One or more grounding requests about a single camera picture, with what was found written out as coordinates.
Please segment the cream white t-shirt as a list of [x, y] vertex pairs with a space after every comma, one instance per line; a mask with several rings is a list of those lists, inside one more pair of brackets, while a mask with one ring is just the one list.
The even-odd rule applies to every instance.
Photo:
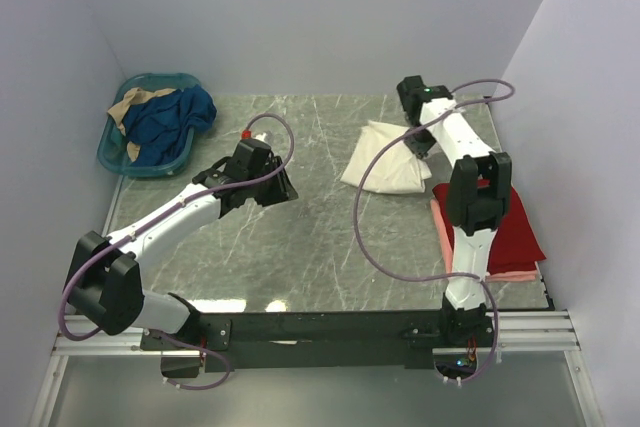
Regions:
[[[360, 137], [340, 181], [357, 187], [373, 158], [406, 131], [406, 127], [369, 120], [361, 128]], [[377, 194], [419, 194], [424, 192], [424, 182], [430, 178], [431, 170], [427, 164], [400, 141], [375, 164], [365, 181], [364, 190]]]

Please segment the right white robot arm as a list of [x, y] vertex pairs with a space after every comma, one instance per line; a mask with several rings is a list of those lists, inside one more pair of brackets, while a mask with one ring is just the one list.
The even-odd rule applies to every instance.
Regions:
[[446, 86], [427, 86], [416, 75], [404, 78], [396, 90], [408, 124], [426, 127], [413, 134], [407, 146], [422, 156], [438, 145], [452, 167], [444, 216], [453, 229], [453, 276], [438, 325], [444, 342], [460, 346], [490, 327], [482, 282], [493, 241], [509, 211], [512, 162], [473, 130]]

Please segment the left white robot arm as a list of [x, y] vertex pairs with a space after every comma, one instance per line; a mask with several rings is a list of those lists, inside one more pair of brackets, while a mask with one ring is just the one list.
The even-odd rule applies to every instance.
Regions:
[[296, 197], [284, 159], [258, 139], [243, 139], [232, 155], [198, 173], [151, 214], [107, 236], [91, 231], [81, 237], [62, 304], [111, 336], [140, 327], [164, 333], [179, 349], [199, 345], [206, 336], [201, 312], [176, 294], [144, 290], [142, 269], [248, 200], [269, 207]]

